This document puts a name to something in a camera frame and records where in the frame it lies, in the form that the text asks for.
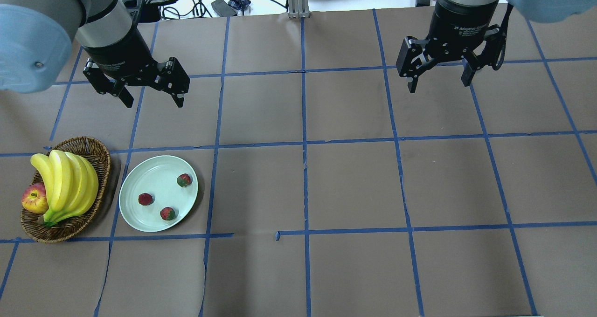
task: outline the apple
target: apple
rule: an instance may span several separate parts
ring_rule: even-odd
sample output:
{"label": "apple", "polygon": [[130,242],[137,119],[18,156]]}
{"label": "apple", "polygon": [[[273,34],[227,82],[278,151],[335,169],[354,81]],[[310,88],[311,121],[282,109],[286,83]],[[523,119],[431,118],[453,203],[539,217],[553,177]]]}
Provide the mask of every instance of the apple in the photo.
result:
{"label": "apple", "polygon": [[44,214],[48,210],[48,200],[45,197],[45,185],[35,183],[25,190],[21,197],[23,207],[36,214]]}

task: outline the yellow banana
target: yellow banana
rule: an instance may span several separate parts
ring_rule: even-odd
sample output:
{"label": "yellow banana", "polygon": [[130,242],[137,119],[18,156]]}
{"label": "yellow banana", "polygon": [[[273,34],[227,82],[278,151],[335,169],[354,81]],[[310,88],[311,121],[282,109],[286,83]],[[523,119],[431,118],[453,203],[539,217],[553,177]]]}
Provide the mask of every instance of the yellow banana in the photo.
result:
{"label": "yellow banana", "polygon": [[53,226],[55,221],[50,221],[54,214],[62,212],[70,198],[70,191],[73,187],[73,171],[69,158],[63,151],[53,150],[49,152],[49,162],[54,172],[54,187],[52,202],[49,209],[43,214],[46,226]]}
{"label": "yellow banana", "polygon": [[54,223],[58,223],[61,220],[74,217],[77,215],[82,215],[83,213],[87,212],[91,205],[96,202],[97,192],[99,188],[99,181],[97,178],[96,170],[93,166],[89,163],[88,160],[85,158],[78,156],[83,162],[85,169],[87,170],[87,187],[85,188],[85,192],[83,193],[83,197],[81,201],[74,207],[72,211],[62,211],[61,213],[55,216],[53,219]]}
{"label": "yellow banana", "polygon": [[75,186],[70,192],[70,200],[62,209],[62,212],[69,213],[77,209],[77,206],[81,203],[83,196],[85,196],[85,190],[87,189],[87,167],[83,163],[83,159],[80,156],[73,153],[64,152],[66,157],[69,158],[73,167],[73,177]]}
{"label": "yellow banana", "polygon": [[54,191],[54,172],[52,171],[52,165],[49,162],[49,157],[38,153],[31,156],[29,161],[41,175],[43,185],[45,185],[45,198],[49,204],[52,201]]}

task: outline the strawberry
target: strawberry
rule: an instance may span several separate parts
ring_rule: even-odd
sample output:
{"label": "strawberry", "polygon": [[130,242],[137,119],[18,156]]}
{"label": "strawberry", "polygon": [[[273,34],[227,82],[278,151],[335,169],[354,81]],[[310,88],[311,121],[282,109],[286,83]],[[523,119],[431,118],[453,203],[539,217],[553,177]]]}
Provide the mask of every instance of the strawberry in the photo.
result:
{"label": "strawberry", "polygon": [[176,217],[176,214],[174,213],[174,209],[171,207],[165,207],[162,209],[162,211],[160,211],[160,216],[162,217],[162,219],[164,220],[172,220]]}
{"label": "strawberry", "polygon": [[148,193],[139,194],[139,204],[141,205],[149,205],[153,203],[153,196]]}
{"label": "strawberry", "polygon": [[178,185],[181,187],[186,187],[190,185],[191,182],[192,180],[188,174],[182,174],[176,179],[176,183],[178,183]]}

